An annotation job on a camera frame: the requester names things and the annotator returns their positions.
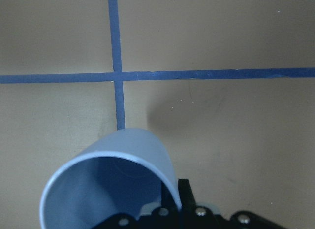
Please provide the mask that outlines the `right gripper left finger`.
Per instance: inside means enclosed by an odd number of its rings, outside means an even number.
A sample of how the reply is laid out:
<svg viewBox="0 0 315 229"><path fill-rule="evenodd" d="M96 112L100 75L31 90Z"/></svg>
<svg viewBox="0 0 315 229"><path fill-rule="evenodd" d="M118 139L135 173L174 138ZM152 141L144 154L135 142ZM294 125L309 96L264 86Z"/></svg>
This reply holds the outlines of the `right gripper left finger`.
<svg viewBox="0 0 315 229"><path fill-rule="evenodd" d="M179 210L171 193L161 184L161 201L157 206L146 205L149 212L137 219L127 213L114 214L97 225L94 229L178 229Z"/></svg>

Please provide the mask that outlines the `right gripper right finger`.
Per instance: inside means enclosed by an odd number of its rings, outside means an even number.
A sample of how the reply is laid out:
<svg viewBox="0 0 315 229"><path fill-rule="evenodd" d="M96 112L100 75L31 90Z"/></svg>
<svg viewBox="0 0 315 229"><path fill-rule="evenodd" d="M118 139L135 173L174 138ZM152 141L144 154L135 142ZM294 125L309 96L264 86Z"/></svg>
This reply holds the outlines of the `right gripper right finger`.
<svg viewBox="0 0 315 229"><path fill-rule="evenodd" d="M237 211L229 219L197 204L188 179L178 180L183 229L283 229L277 223L250 211Z"/></svg>

